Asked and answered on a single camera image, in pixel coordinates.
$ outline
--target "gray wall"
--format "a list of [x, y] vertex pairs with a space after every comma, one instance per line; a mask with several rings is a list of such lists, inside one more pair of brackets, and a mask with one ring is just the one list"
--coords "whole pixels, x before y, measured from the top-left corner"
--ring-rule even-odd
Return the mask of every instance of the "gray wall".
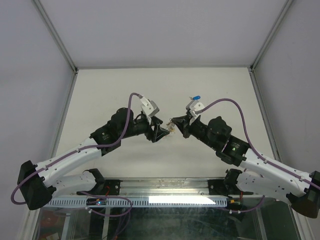
[[31, 0], [0, 1], [0, 239], [14, 239], [20, 165], [49, 156], [72, 71]]
[[[256, 69], [281, 160], [320, 171], [320, 1], [297, 0]], [[320, 217], [310, 219], [320, 239]]]

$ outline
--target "metal corner post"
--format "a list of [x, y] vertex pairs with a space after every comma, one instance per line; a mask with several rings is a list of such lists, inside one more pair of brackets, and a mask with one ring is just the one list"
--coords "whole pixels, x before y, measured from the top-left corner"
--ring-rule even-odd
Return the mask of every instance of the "metal corner post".
[[259, 62], [261, 61], [261, 59], [263, 58], [263, 56], [267, 52], [267, 49], [268, 49], [270, 43], [277, 35], [278, 30], [279, 30], [282, 22], [284, 21], [287, 13], [289, 12], [289, 9], [292, 7], [294, 2], [295, 2], [295, 0], [286, 0], [285, 4], [283, 5], [278, 17], [276, 18], [271, 30], [269, 31], [262, 47], [260, 48], [259, 53], [257, 54], [257, 56], [252, 64], [251, 69], [253, 72], [255, 71], [257, 65], [259, 64]]
[[76, 67], [74, 61], [72, 60], [70, 54], [68, 53], [64, 43], [62, 42], [55, 26], [53, 25], [52, 21], [50, 20], [48, 14], [47, 14], [47, 11], [45, 10], [43, 4], [41, 3], [41, 0], [32, 0], [32, 3], [34, 5], [35, 9], [40, 14], [40, 16], [43, 20], [43, 23], [47, 27], [49, 33], [51, 34], [55, 44], [59, 48], [59, 50], [60, 50], [61, 54], [63, 55], [63, 57], [65, 58], [66, 62], [68, 63], [68, 65], [70, 66], [72, 71], [74, 73], [76, 73], [77, 67]]
[[[61, 133], [66, 120], [69, 104], [71, 101], [72, 93], [74, 91], [74, 87], [76, 84], [77, 76], [78, 76], [78, 71], [72, 74], [72, 79], [70, 80], [70, 83], [68, 85], [68, 92], [66, 94], [66, 98], [62, 107], [58, 125], [55, 129], [53, 143], [50, 146], [49, 158], [52, 158], [56, 155], [59, 140], [61, 137]], [[19, 229], [19, 232], [17, 233], [17, 238], [16, 238], [17, 240], [33, 239], [33, 235], [36, 232], [36, 228], [37, 228], [39, 214], [40, 214], [40, 209], [31, 211], [27, 207], [24, 208], [23, 220], [22, 220], [22, 224]]]
[[[273, 156], [276, 160], [281, 162], [281, 157], [280, 157], [280, 154], [279, 154], [279, 151], [277, 148], [277, 144], [275, 141], [275, 137], [274, 137], [274, 134], [273, 134], [270, 122], [269, 122], [268, 113], [267, 113], [266, 106], [265, 106], [265, 103], [263, 100], [263, 96], [262, 96], [260, 88], [259, 88], [259, 84], [256, 80], [255, 73], [252, 71], [252, 69], [248, 68], [248, 71], [249, 71], [249, 75], [250, 75], [250, 78], [252, 81], [252, 86], [253, 86], [253, 89], [255, 92], [255, 96], [256, 96], [256, 99], [257, 99], [257, 102], [258, 102], [258, 105], [260, 108], [262, 119], [263, 119], [263, 122], [264, 122], [264, 125], [266, 128], [267, 136], [269, 138], [269, 142], [271, 145], [271, 150], [272, 150]], [[315, 240], [315, 236], [314, 236], [313, 231], [311, 229], [311, 226], [309, 224], [308, 218], [301, 215], [301, 214], [298, 214], [297, 212], [293, 211], [291, 208], [289, 208], [289, 210], [290, 210], [290, 213], [292, 216], [293, 223], [295, 225], [296, 232], [299, 236], [299, 239], [301, 239], [301, 240]]]
[[265, 105], [265, 102], [263, 100], [263, 96], [261, 94], [259, 85], [257, 83], [256, 77], [255, 77], [255, 73], [252, 72], [252, 69], [249, 68], [249, 67], [248, 67], [248, 71], [249, 71], [249, 75], [250, 75], [250, 78], [251, 78], [251, 82], [252, 82], [253, 90], [254, 90], [254, 93], [255, 93], [255, 97], [256, 97], [256, 100], [257, 100], [259, 108], [260, 108], [260, 112], [261, 112], [261, 115], [262, 115], [262, 119], [263, 119], [263, 122], [264, 122], [266, 133], [267, 133], [267, 136], [269, 138], [269, 142], [270, 142], [270, 145], [271, 145], [271, 150], [272, 150], [274, 159], [276, 159], [278, 161], [281, 161], [280, 155], [279, 155], [279, 152], [278, 152], [278, 148], [277, 148], [277, 145], [276, 145], [275, 137], [274, 137], [274, 134], [273, 134], [273, 131], [272, 131], [272, 128], [271, 128], [271, 124], [270, 124], [269, 118], [268, 118], [266, 105]]

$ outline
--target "metal frame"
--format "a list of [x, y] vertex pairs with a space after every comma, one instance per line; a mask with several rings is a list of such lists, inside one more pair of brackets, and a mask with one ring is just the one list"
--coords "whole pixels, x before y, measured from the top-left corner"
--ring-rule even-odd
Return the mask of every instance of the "metal frame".
[[[53, 144], [50, 148], [50, 151], [49, 151], [49, 158], [53, 158], [56, 155], [59, 141], [60, 141], [60, 137], [61, 137], [61, 133], [62, 133], [62, 130], [64, 127], [68, 108], [70, 105], [72, 93], [74, 91], [74, 87], [76, 84], [77, 76], [78, 76], [78, 71], [76, 71], [72, 74], [72, 79], [71, 79], [70, 84], [68, 86], [68, 94], [65, 98], [64, 106], [62, 108], [61, 116], [59, 118], [60, 121], [59, 121], [59, 123], [56, 127], [56, 130], [55, 130], [54, 142], [53, 142]], [[34, 234], [36, 227], [37, 227], [37, 219], [38, 219], [39, 213], [40, 213], [40, 209], [30, 211], [25, 206], [22, 226], [19, 229], [19, 232], [16, 236], [17, 240], [30, 240], [30, 239], [32, 239], [33, 234]]]
[[[46, 25], [49, 33], [51, 34], [53, 40], [55, 41], [58, 49], [60, 50], [61, 54], [63, 55], [63, 57], [65, 58], [65, 60], [67, 61], [69, 67], [72, 69], [73, 71], [73, 76], [72, 76], [72, 81], [70, 83], [69, 87], [69, 91], [68, 91], [68, 95], [65, 99], [65, 104], [63, 106], [63, 110], [61, 113], [61, 118], [59, 121], [59, 124], [57, 126], [56, 129], [56, 134], [54, 137], [54, 143], [52, 144], [51, 148], [50, 148], [50, 158], [54, 157], [56, 152], [57, 152], [57, 148], [58, 148], [58, 144], [59, 144], [59, 140], [61, 137], [61, 133], [62, 133], [62, 129], [63, 129], [63, 125], [66, 119], [66, 115], [67, 115], [67, 111], [68, 111], [68, 107], [71, 101], [71, 97], [72, 97], [72, 93], [74, 90], [74, 86], [76, 83], [76, 79], [77, 79], [77, 75], [78, 75], [78, 68], [75, 65], [74, 61], [72, 60], [72, 57], [70, 56], [70, 54], [68, 53], [63, 41], [61, 40], [55, 26], [53, 25], [52, 21], [50, 20], [48, 13], [46, 12], [43, 4], [41, 3], [41, 0], [31, 0], [34, 4], [34, 7], [36, 8], [36, 10], [38, 11], [38, 13], [40, 14], [44, 24]], [[280, 154], [278, 152], [278, 148], [277, 148], [277, 144], [275, 141], [275, 137], [273, 135], [273, 131], [272, 131], [272, 127], [270, 125], [270, 121], [268, 118], [268, 113], [266, 111], [266, 106], [263, 100], [263, 96], [260, 92], [259, 89], [259, 85], [257, 83], [257, 80], [255, 78], [255, 68], [258, 66], [258, 64], [260, 63], [261, 59], [263, 58], [263, 56], [265, 55], [265, 53], [268, 50], [268, 47], [270, 46], [272, 40], [275, 38], [277, 32], [279, 31], [282, 22], [284, 21], [289, 9], [292, 7], [293, 3], [295, 2], [295, 0], [287, 0], [284, 4], [284, 6], [282, 7], [277, 19], [275, 20], [271, 30], [269, 31], [263, 45], [261, 46], [261, 49], [259, 51], [259, 53], [257, 54], [254, 62], [252, 63], [252, 66], [249, 67], [247, 65], [234, 65], [234, 66], [227, 66], [227, 65], [199, 65], [199, 66], [185, 66], [185, 65], [177, 65], [177, 66], [157, 66], [155, 68], [179, 68], [179, 67], [189, 67], [189, 68], [194, 68], [194, 67], [245, 67], [248, 68], [249, 71], [249, 75], [251, 77], [251, 81], [252, 81], [252, 85], [253, 85], [253, 89], [256, 95], [256, 99], [262, 114], [262, 118], [264, 121], [264, 125], [266, 127], [266, 132], [268, 135], [268, 139], [271, 145], [271, 149], [274, 155], [274, 158], [278, 161], [280, 161], [281, 157]], [[93, 68], [93, 67], [81, 67], [80, 69], [127, 69], [127, 68], [145, 68], [145, 66], [131, 66], [131, 67], [97, 67], [97, 68]], [[23, 217], [23, 224], [22, 227], [19, 231], [19, 233], [17, 234], [17, 239], [19, 240], [29, 240], [32, 238], [33, 233], [36, 229], [36, 225], [37, 225], [37, 219], [38, 219], [38, 215], [39, 215], [39, 210], [35, 210], [35, 211], [29, 211], [27, 209], [27, 207], [25, 208], [25, 214]], [[302, 240], [313, 240], [315, 239], [315, 236], [313, 235], [313, 231], [309, 225], [308, 219], [304, 216], [301, 216], [300, 214], [297, 214], [296, 212], [293, 212], [291, 210], [291, 215], [292, 215], [292, 219], [295, 219], [295, 224], [296, 224], [296, 228], [298, 230], [298, 234], [300, 234], [300, 237]], [[262, 219], [259, 219], [258, 216], [258, 222], [260, 227], [263, 224], [263, 221], [261, 223]]]
[[69, 64], [69, 66], [72, 69], [72, 71], [74, 73], [76, 73], [77, 72], [77, 67], [76, 67], [74, 61], [72, 60], [70, 54], [68, 53], [64, 43], [62, 42], [62, 40], [61, 40], [61, 38], [60, 38], [60, 36], [59, 36], [54, 24], [50, 20], [48, 14], [47, 14], [47, 11], [45, 10], [43, 4], [41, 3], [40, 0], [32, 0], [32, 3], [34, 5], [35, 9], [40, 14], [40, 16], [41, 16], [41, 18], [43, 20], [43, 23], [47, 27], [49, 33], [51, 34], [51, 37], [53, 38], [53, 40], [56, 43], [57, 47], [59, 48], [61, 54], [65, 58], [66, 62]]
[[295, 2], [295, 0], [286, 0], [285, 4], [283, 5], [278, 17], [276, 18], [271, 30], [269, 31], [262, 47], [260, 48], [260, 51], [258, 53], [258, 55], [256, 56], [253, 64], [252, 64], [252, 71], [254, 72], [257, 65], [259, 64], [260, 60], [263, 58], [263, 56], [265, 55], [266, 51], [268, 50], [268, 47], [270, 46], [272, 40], [275, 38], [275, 36], [277, 35], [281, 24], [283, 23], [285, 17], [287, 16], [287, 13], [289, 12], [289, 9], [292, 7], [293, 3]]

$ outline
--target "black cable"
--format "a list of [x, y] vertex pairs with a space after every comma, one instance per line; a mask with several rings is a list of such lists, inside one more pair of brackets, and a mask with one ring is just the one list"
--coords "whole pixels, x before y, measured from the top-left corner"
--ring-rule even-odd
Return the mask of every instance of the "black cable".
[[138, 114], [138, 116], [135, 117], [134, 121], [137, 121], [139, 117], [144, 116], [143, 113]]

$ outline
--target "black joint housing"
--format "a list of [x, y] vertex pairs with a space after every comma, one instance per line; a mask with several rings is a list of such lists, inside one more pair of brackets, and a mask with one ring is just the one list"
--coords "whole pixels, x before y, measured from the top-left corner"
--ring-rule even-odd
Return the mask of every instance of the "black joint housing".
[[[36, 171], [32, 162], [26, 161], [20, 167], [17, 184], [20, 184], [24, 179]], [[55, 187], [47, 188], [43, 180], [38, 174], [31, 177], [21, 187], [20, 191], [25, 199], [25, 202], [30, 210], [42, 208], [52, 199], [52, 193], [57, 190]]]
[[[320, 172], [314, 171], [310, 177], [312, 178], [312, 183], [320, 186]], [[320, 190], [310, 185], [309, 189], [305, 189], [305, 192], [305, 195], [301, 197], [297, 197], [292, 193], [287, 194], [286, 197], [291, 202], [292, 209], [297, 213], [316, 219], [320, 208]]]

